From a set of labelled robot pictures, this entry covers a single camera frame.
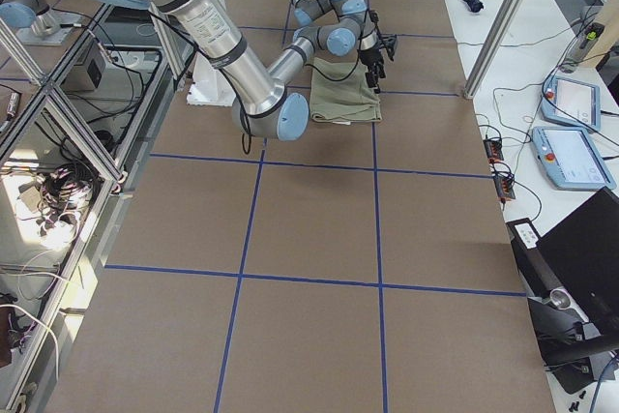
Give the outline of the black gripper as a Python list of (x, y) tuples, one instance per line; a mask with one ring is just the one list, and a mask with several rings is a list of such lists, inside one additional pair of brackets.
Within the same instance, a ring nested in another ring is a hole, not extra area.
[(396, 34), (383, 35), (380, 31), (374, 31), (370, 36), (362, 39), (359, 58), (367, 68), (365, 73), (368, 88), (374, 94), (380, 94), (381, 88), (379, 79), (386, 77), (384, 70), (384, 56), (393, 61), (398, 47), (398, 36)]

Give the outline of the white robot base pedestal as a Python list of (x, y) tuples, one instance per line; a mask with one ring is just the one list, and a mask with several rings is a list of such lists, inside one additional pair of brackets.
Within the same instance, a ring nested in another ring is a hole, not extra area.
[(236, 96), (223, 74), (202, 55), (197, 55), (187, 103), (197, 106), (231, 107)]

